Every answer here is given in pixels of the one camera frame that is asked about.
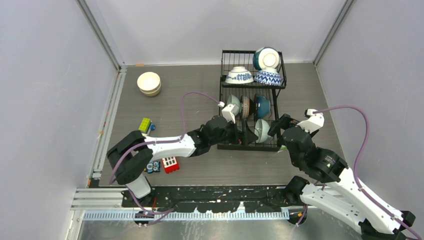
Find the pale green striped bowl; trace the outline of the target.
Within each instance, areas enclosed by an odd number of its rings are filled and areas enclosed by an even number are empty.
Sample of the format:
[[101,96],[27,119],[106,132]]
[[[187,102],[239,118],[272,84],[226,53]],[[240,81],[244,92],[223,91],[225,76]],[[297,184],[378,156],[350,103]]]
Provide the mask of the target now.
[[258,119],[255,123],[254,133],[257,136],[256,144],[261,144],[266,142],[270,136],[268,135],[268,131],[270,129],[270,125],[264,119]]

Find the beige bowl with flower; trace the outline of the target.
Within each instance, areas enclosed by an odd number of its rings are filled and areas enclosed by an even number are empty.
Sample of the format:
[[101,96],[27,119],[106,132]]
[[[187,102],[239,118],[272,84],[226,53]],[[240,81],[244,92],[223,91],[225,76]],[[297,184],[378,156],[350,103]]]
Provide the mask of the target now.
[[161,87],[161,78],[155,72],[144,72],[136,81],[137,87],[143,92],[154,92]]

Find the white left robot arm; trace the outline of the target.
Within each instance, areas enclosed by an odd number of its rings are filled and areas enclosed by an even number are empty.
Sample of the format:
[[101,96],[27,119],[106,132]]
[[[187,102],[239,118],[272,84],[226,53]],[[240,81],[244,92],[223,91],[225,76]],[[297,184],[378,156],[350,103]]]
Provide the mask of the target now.
[[217,144],[250,144],[257,139],[254,132],[244,133],[236,123],[218,115],[199,128],[179,136],[150,137],[134,130],[106,154],[112,167],[109,182],[125,185],[133,193],[136,203],[148,207],[154,197],[143,170],[151,161],[168,157],[197,157],[209,152],[211,146]]

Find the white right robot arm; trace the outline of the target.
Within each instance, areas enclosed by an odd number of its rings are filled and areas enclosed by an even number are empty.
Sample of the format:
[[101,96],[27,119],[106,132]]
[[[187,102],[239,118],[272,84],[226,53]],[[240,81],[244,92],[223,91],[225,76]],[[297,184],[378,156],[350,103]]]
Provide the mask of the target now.
[[312,205],[343,221],[363,240],[405,240],[403,233],[411,227],[415,215],[398,210],[378,197],[366,185],[355,180],[347,162],[334,151],[317,147],[313,136],[324,125],[322,114],[307,114],[308,119],[298,121],[284,114],[270,124],[269,136],[283,130],[277,139],[279,146],[288,150],[291,164],[310,178],[329,186],[343,199],[325,192],[300,176],[294,176],[281,191],[281,199],[288,205]]

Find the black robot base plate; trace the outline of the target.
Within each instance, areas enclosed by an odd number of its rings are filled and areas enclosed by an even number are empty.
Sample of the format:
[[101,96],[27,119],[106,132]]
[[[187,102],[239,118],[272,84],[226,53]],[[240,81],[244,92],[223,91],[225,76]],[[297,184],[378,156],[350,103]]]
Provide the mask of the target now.
[[155,186],[141,199],[121,192],[124,208],[142,206],[155,212],[234,213],[243,206],[247,213],[273,213],[281,208],[305,209],[300,198],[278,185]]

